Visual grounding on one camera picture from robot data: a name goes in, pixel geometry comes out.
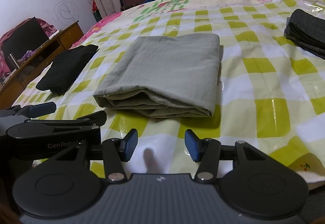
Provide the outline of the grey-green pants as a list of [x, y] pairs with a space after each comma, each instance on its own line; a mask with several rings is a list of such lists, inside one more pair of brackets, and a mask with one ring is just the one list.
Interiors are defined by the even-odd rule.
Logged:
[[102, 108], [153, 118], [210, 117], [219, 67], [216, 34], [138, 37], [100, 82], [94, 99]]

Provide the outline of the wooden side cabinet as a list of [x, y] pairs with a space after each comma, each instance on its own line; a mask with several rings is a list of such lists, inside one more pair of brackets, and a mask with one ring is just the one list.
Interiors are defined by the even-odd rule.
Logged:
[[83, 31], [76, 21], [41, 45], [2, 85], [1, 109], [11, 107], [27, 85], [37, 78], [58, 54], [70, 49], [82, 36]]

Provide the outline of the black folded garment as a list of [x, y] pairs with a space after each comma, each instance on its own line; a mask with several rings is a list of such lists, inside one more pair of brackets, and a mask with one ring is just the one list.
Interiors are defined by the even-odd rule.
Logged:
[[87, 63], [97, 53], [97, 45], [78, 46], [58, 54], [36, 89], [63, 95], [76, 81]]

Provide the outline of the black monitor screen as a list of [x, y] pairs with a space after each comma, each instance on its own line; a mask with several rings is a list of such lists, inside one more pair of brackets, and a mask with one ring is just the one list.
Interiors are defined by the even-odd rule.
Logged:
[[13, 54], [15, 59], [21, 59], [28, 50], [35, 51], [49, 40], [48, 35], [42, 29], [35, 17], [28, 19], [25, 23], [13, 31], [11, 36], [1, 45], [4, 59], [9, 69], [14, 70], [14, 65], [9, 59]]

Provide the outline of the dark grey folded garment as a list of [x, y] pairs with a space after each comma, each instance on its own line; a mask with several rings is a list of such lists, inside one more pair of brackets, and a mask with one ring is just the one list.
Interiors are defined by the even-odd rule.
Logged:
[[284, 37], [303, 50], [324, 59], [324, 19], [296, 9], [287, 18]]

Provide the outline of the cartoon print bedsheet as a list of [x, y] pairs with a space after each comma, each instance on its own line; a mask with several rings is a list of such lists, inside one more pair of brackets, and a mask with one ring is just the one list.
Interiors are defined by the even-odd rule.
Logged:
[[260, 2], [261, 0], [155, 0], [106, 16], [93, 25], [93, 27], [91, 27], [80, 40], [74, 43], [72, 47], [75, 48], [80, 45], [85, 45], [85, 41], [92, 35], [95, 36], [105, 31], [114, 31], [121, 27], [128, 28], [144, 19], [151, 19], [171, 12], [210, 7], [221, 8], [230, 5], [255, 5]]

